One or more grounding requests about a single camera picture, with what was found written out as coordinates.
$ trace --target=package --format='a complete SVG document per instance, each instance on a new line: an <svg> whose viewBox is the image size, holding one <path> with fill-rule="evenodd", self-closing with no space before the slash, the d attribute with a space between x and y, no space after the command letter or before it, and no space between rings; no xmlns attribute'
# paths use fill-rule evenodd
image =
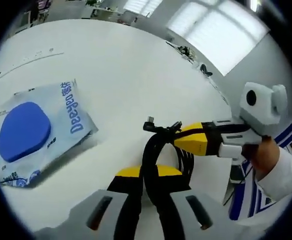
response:
<svg viewBox="0 0 292 240"><path fill-rule="evenodd" d="M0 133L10 111L24 103L35 103L50 121L50 133L40 149L8 162L0 152L0 183L27 186L54 160L98 131L81 107L76 81L62 82L17 92L0 106Z"/></svg>

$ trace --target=desk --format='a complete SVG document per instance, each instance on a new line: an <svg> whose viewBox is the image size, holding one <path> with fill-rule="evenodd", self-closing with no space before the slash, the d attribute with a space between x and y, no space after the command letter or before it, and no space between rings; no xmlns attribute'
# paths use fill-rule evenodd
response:
<svg viewBox="0 0 292 240"><path fill-rule="evenodd" d="M58 226L119 170L140 165L151 136L142 129L148 116L158 126L231 116L220 94L163 39L112 22L60 20L20 32L0 49L0 71L51 48L63 54L30 61L0 78L0 105L15 92L76 79L81 102L99 128L98 145L36 188L2 188L31 231ZM173 148L166 146L158 162L176 166ZM230 159L196 157L190 185L221 203L230 170ZM144 205L137 239L161 239L155 208L147 200Z"/></svg>

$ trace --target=poster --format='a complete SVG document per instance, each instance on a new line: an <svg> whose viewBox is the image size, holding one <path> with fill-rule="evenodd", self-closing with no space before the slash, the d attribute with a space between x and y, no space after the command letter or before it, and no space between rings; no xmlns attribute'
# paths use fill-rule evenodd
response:
<svg viewBox="0 0 292 240"><path fill-rule="evenodd" d="M276 143L292 155L292 123L274 139ZM252 165L244 161L242 167L245 174L249 172ZM229 218L241 220L253 217L276 204L275 201L264 195L255 183L255 171L252 170L246 177L244 184L236 185L234 195L229 206Z"/></svg>

